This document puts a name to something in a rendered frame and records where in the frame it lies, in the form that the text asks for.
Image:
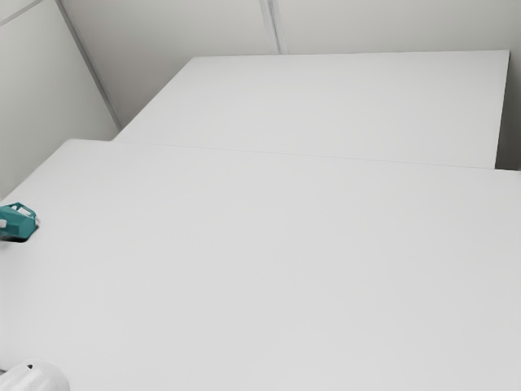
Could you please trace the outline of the teal faceted mug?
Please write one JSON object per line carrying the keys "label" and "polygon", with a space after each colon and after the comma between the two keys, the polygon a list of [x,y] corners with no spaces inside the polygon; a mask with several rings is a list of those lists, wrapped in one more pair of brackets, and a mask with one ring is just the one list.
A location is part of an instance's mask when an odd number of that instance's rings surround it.
{"label": "teal faceted mug", "polygon": [[0,238],[27,240],[37,229],[37,214],[19,202],[0,206]]}

